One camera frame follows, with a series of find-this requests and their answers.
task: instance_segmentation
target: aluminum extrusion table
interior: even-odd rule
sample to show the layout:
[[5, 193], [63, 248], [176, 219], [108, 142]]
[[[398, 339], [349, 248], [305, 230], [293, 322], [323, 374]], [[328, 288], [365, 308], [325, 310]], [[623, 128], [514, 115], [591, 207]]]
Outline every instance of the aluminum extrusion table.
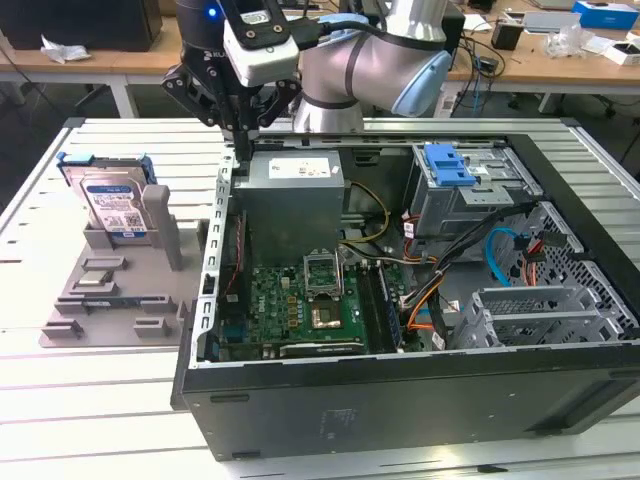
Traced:
[[[394, 126], [529, 134], [640, 266], [640, 189], [583, 129], [559, 120], [367, 121]], [[71, 121], [2, 214], [0, 478], [484, 478], [480, 465], [508, 470], [492, 479], [640, 472], [640, 400], [578, 436], [218, 464], [191, 414], [169, 406], [177, 348], [40, 348], [39, 327], [84, 244], [85, 212], [55, 154], [147, 153], [180, 227], [194, 228], [210, 211], [222, 145], [219, 131], [192, 119]]]

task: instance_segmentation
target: robotic arm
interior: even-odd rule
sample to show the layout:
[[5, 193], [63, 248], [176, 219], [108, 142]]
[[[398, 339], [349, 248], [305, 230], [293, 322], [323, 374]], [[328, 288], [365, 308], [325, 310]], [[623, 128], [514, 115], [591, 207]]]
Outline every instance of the robotic arm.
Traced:
[[[162, 85], [205, 125], [220, 126], [240, 161], [251, 159], [259, 127], [303, 89], [296, 131], [361, 130], [361, 100], [419, 116], [451, 61], [442, 51], [446, 2], [394, 0], [382, 32], [357, 15], [287, 21], [277, 0], [177, 0], [182, 63]], [[275, 91], [261, 98], [270, 82]]]

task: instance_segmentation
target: desk leg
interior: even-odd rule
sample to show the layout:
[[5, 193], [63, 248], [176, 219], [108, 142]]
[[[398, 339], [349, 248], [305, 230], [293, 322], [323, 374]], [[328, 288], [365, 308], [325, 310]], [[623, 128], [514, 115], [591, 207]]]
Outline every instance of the desk leg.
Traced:
[[562, 101], [562, 95], [559, 93], [545, 93], [544, 97], [540, 101], [538, 106], [538, 112], [542, 114], [554, 114], [556, 109], [560, 106]]
[[26, 100], [24, 95], [22, 95], [22, 91], [20, 90], [20, 83], [16, 82], [4, 82], [0, 84], [0, 90], [13, 100], [13, 103], [16, 105], [24, 105]]
[[109, 85], [113, 99], [116, 101], [120, 118], [138, 118], [138, 106], [131, 93], [131, 87], [127, 85], [124, 78], [112, 81]]
[[436, 110], [433, 112], [433, 118], [451, 117], [459, 92], [460, 86], [457, 83], [445, 82], [440, 89], [440, 96], [436, 103]]

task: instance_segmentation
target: open computer tower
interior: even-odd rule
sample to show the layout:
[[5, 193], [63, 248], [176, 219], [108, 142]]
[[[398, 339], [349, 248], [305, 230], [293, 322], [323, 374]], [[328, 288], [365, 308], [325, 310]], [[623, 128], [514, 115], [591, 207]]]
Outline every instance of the open computer tower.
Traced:
[[220, 461], [579, 433], [639, 392], [638, 285], [527, 135], [267, 134], [173, 399]]

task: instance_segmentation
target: chip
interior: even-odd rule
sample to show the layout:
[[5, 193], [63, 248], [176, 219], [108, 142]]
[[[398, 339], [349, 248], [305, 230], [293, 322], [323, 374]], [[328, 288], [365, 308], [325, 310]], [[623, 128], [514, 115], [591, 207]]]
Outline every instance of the chip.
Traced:
[[317, 330], [342, 328], [340, 304], [321, 300], [311, 304], [311, 326]]

